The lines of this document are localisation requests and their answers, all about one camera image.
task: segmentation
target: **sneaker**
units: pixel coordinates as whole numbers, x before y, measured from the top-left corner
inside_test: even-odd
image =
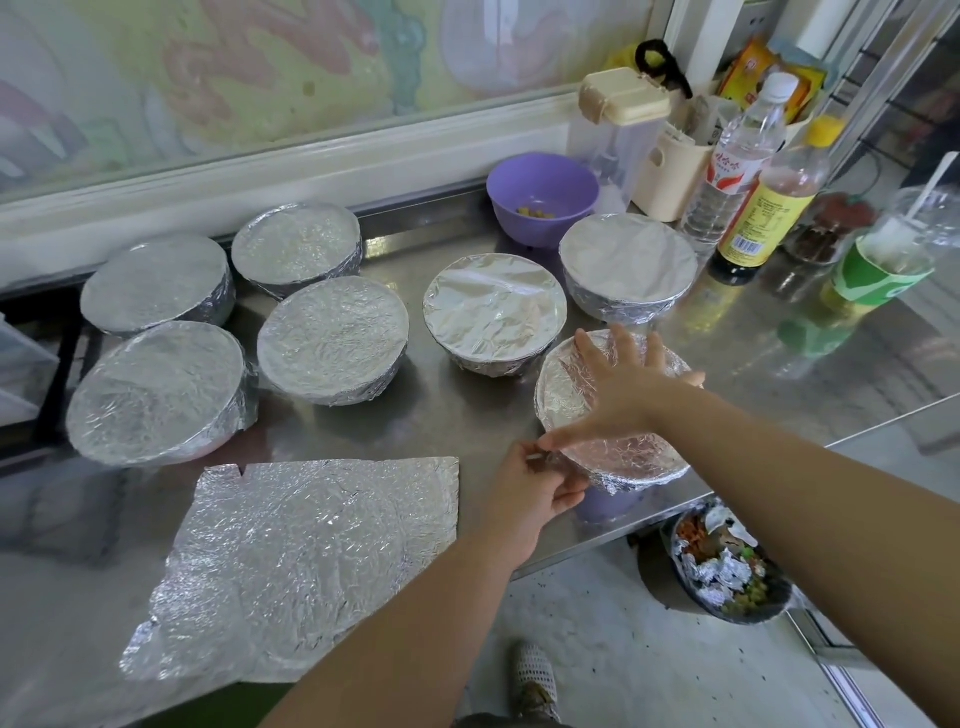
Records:
[[[511,668],[514,717],[559,723],[557,681],[546,653],[533,643],[517,643],[511,655]]]

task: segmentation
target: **barcode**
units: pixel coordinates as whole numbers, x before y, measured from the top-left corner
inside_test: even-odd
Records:
[[[733,239],[733,248],[744,255],[756,255],[763,250],[763,243],[752,243],[747,238],[737,235]]]

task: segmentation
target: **person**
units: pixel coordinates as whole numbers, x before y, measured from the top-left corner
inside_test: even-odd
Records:
[[[954,551],[960,505],[689,386],[701,376],[666,376],[656,334],[647,339],[645,361],[623,327],[613,326],[612,334],[615,365],[583,331],[576,334],[596,382],[591,412],[537,443],[514,445],[480,525],[354,629],[262,728],[450,726],[511,574],[533,554],[540,530],[576,506],[587,488],[581,476],[538,467],[543,461],[536,456],[644,432],[669,442],[932,720],[960,725]],[[521,648],[518,673],[536,689],[525,693],[533,706],[521,710],[523,724],[556,718],[555,686],[543,659],[534,647]],[[492,721],[471,717],[466,725]]]

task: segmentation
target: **person's left hand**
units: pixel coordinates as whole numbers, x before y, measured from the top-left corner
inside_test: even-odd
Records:
[[[589,481],[583,475],[544,467],[535,443],[514,443],[491,486],[479,531],[490,546],[504,553],[516,569],[537,548],[540,531],[561,513],[580,504]]]

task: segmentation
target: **jar of red spice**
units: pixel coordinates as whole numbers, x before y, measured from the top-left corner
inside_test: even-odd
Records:
[[[800,262],[832,265],[853,242],[850,233],[870,227],[876,218],[873,206],[856,195],[828,192],[813,201],[783,248]]]

